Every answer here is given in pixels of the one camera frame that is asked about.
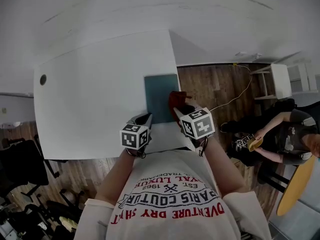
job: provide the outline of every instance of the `black t-shirt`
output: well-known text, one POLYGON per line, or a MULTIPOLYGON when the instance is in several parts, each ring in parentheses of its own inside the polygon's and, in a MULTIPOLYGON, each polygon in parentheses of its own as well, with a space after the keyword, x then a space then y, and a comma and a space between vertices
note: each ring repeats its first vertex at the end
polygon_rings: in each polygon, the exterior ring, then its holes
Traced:
POLYGON ((274 133, 277 152, 283 155, 283 163, 300 165, 312 155, 302 138, 308 134, 317 134, 318 129, 315 120, 309 114, 294 109, 290 115, 290 122, 282 122, 275 127, 274 133))

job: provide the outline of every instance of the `white chair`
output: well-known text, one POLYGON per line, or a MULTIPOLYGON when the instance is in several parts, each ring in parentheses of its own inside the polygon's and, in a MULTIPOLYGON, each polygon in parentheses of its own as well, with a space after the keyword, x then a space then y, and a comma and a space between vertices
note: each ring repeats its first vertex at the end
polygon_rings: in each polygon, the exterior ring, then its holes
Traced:
POLYGON ((282 64, 271 64, 264 68, 251 72, 251 75, 261 74, 263 80, 264 96, 256 97, 255 100, 268 100, 268 99, 284 99, 292 96, 290 78, 288 68, 282 64), (274 83, 275 94, 268 94, 265 74, 272 74, 274 83))

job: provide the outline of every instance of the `white wall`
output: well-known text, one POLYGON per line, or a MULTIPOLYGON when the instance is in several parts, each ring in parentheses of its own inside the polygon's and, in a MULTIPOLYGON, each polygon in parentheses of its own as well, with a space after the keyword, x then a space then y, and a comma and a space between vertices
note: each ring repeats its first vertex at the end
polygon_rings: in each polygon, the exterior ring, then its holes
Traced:
POLYGON ((35 120, 33 98, 0 95, 0 124, 35 120))
POLYGON ((0 92, 33 91, 33 68, 79 47, 169 29, 177 65, 320 51, 320 0, 0 0, 0 92))
MULTIPOLYGON (((320 76, 315 77, 317 89, 320 89, 320 76)), ((302 84, 300 80, 291 82, 292 92, 302 92, 302 84)), ((295 94, 291 98, 294 99, 298 107, 305 107, 316 102, 320 102, 320 93, 301 93, 295 94)))

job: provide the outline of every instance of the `wooden round table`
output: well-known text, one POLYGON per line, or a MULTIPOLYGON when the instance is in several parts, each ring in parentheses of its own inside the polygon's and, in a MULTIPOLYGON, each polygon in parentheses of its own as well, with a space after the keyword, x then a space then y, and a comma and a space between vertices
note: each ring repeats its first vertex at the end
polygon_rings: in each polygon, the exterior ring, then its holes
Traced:
POLYGON ((285 215, 301 197, 311 177, 316 159, 317 158, 313 155, 304 164, 296 167, 291 180, 286 186, 285 191, 281 197, 278 208, 276 210, 276 215, 285 215))
POLYGON ((316 159, 313 155, 304 164, 297 166, 290 180, 277 174, 272 169, 259 170, 258 178, 260 180, 283 193, 276 210, 278 216, 285 215, 298 201, 311 177, 316 159), (275 182, 271 179, 272 177, 287 184, 287 186, 284 187, 275 182))

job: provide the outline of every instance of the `office chair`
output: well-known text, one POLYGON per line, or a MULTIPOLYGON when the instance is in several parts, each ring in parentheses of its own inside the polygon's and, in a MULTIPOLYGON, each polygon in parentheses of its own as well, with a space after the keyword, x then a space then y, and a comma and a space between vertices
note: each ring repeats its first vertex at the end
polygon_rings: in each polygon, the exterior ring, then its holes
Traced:
POLYGON ((13 144, 0 151, 0 196, 21 185, 35 184, 28 193, 21 193, 32 202, 31 195, 40 187, 49 184, 43 158, 32 140, 13 144))
POLYGON ((73 240, 75 238, 74 232, 69 232, 64 226, 57 226, 55 228, 53 237, 51 240, 73 240))
MULTIPOLYGON (((41 145, 40 145, 39 135, 36 134, 33 138, 34 138, 34 142, 36 144, 36 147, 38 149, 38 152, 40 153, 40 155, 41 155, 44 163, 46 164, 47 168, 49 169, 50 173, 52 174, 52 176, 55 179, 58 178, 60 176, 59 171, 54 172, 49 160, 44 158, 44 154, 42 152, 42 148, 41 148, 41 145)), ((6 149, 6 148, 9 148, 11 144, 15 144, 15 143, 18 143, 18 142, 25 142, 25 141, 26 140, 24 138, 17 138, 17 139, 3 138, 2 139, 2 147, 4 149, 6 149)), ((53 161, 59 162, 59 163, 66 163, 68 160, 53 160, 53 161)))
POLYGON ((313 103, 309 106, 296 107, 297 110, 308 113, 316 122, 318 133, 320 133, 320 101, 313 103))
POLYGON ((24 233, 23 240, 40 240, 45 235, 54 235, 52 226, 46 216, 34 204, 28 204, 23 211, 9 212, 8 217, 8 221, 14 230, 18 233, 24 233))
POLYGON ((41 195, 37 194, 36 198, 39 202, 39 208, 42 213, 45 215, 46 219, 52 219, 56 221, 58 224, 61 225, 60 217, 65 217, 67 219, 73 220, 74 222, 78 223, 81 217, 83 210, 79 208, 80 197, 83 196, 85 193, 81 191, 76 195, 75 204, 71 203, 64 195, 66 192, 65 189, 62 189, 59 194, 62 196, 63 200, 67 203, 67 205, 48 200, 46 201, 46 206, 40 200, 41 195))

